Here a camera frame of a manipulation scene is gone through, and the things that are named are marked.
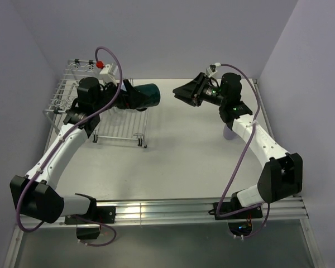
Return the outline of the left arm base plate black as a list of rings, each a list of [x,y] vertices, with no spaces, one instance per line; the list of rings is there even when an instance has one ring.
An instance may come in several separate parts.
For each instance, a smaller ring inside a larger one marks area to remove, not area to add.
[[[64,223],[67,225],[74,225],[74,224],[90,224],[91,222],[98,222],[104,224],[111,224],[115,222],[116,217],[116,207],[115,206],[99,206],[96,208],[96,211],[88,216],[88,215],[79,215],[79,218],[84,220],[78,219],[77,217],[70,216],[65,217]]]

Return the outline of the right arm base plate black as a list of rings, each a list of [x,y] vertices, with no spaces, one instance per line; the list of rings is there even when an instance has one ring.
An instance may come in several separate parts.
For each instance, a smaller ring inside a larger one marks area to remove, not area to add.
[[[261,205],[243,208],[239,201],[223,202],[219,215],[217,214],[217,208],[218,202],[215,202],[213,203],[213,208],[208,211],[208,214],[214,216],[215,220],[259,219],[263,217]]]

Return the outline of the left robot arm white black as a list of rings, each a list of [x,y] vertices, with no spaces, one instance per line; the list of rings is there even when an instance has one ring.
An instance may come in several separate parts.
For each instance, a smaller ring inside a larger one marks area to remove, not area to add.
[[[155,84],[133,86],[124,79],[103,85],[92,76],[81,79],[76,91],[55,141],[26,175],[16,175],[10,182],[17,217],[54,223],[60,217],[77,214],[83,222],[93,222],[98,215],[96,199],[84,194],[61,197],[56,192],[63,171],[94,133],[101,113],[113,107],[141,112],[158,105],[161,98]]]

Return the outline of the dark green mug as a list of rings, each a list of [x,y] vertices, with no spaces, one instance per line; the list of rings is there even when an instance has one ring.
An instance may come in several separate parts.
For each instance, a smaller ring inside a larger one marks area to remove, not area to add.
[[[156,107],[159,105],[160,100],[161,100],[161,94],[158,86],[154,83],[150,84],[144,84],[144,85],[138,85],[135,86],[135,88],[141,93],[145,94],[150,97],[152,106],[151,107]],[[137,111],[145,111],[147,109],[137,109]]]

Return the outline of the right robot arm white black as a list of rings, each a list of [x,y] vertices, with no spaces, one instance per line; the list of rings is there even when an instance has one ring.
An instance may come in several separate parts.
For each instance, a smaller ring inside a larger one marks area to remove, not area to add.
[[[219,108],[226,127],[244,140],[255,154],[263,170],[256,185],[238,191],[231,200],[231,213],[244,217],[257,204],[273,203],[298,194],[303,184],[303,160],[281,147],[254,118],[255,114],[241,99],[241,76],[225,73],[220,86],[200,73],[191,82],[173,90],[176,99],[199,107],[203,102]]]

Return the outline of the clear glass cup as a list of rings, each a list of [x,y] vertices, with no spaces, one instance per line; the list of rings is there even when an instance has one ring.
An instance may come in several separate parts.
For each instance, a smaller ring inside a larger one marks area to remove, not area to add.
[[[120,125],[128,116],[135,114],[131,109],[110,109],[107,112],[107,121],[113,125]]]

